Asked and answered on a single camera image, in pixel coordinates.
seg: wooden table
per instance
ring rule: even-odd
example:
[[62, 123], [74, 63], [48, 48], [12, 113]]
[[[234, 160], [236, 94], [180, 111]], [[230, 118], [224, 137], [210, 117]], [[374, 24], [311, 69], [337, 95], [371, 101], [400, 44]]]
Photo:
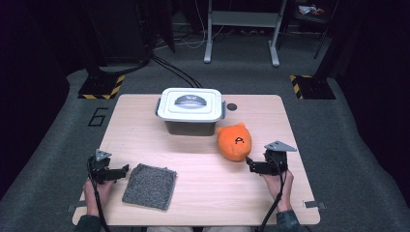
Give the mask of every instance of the wooden table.
[[[217, 135], [171, 135], [165, 123], [155, 115], [161, 95], [123, 95], [119, 98], [102, 140], [101, 150], [112, 153], [111, 169], [129, 164], [127, 178], [118, 180], [104, 209], [109, 225], [129, 226], [224, 226], [260, 225], [273, 198], [258, 174], [249, 172], [245, 162], [223, 157], [217, 147]], [[254, 161], [264, 161], [264, 145], [279, 140], [297, 148], [293, 132], [279, 96], [223, 95], [227, 110], [217, 127], [246, 124], [252, 136]], [[307, 209], [304, 201], [313, 201], [308, 177], [298, 152], [288, 152], [289, 169], [295, 176], [291, 202], [301, 224], [320, 220], [317, 208]], [[166, 212], [123, 203], [131, 170], [139, 163], [167, 167], [177, 172], [174, 193]], [[73, 223], [86, 213], [77, 208]], [[273, 213], [268, 224], [276, 224]]]

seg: gray sponge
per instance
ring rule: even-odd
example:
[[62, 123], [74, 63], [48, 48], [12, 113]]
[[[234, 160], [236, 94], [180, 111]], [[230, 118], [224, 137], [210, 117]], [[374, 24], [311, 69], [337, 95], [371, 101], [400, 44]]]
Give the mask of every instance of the gray sponge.
[[177, 173], [167, 168], [140, 163], [132, 170], [123, 202], [166, 211], [171, 201]]

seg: container lid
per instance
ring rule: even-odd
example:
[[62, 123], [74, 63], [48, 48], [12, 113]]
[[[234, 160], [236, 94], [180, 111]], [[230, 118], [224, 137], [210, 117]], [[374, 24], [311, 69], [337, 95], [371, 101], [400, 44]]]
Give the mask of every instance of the container lid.
[[168, 88], [162, 92], [157, 115], [173, 122], [216, 122], [222, 115], [222, 96], [213, 89]]

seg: orange plush toy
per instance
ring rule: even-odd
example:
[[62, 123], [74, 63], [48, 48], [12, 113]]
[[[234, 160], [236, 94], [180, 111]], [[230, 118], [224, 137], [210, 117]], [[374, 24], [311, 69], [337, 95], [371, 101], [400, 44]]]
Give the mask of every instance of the orange plush toy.
[[245, 124], [217, 128], [218, 148], [220, 152], [232, 161], [242, 161], [250, 153], [252, 139]]

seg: gray container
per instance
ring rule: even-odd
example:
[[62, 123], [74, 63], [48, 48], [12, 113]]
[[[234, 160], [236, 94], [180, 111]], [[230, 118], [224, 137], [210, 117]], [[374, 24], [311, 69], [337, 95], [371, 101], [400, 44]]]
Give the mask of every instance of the gray container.
[[171, 134], [211, 136], [217, 121], [225, 116], [224, 109], [217, 90], [168, 88], [158, 100], [156, 114]]

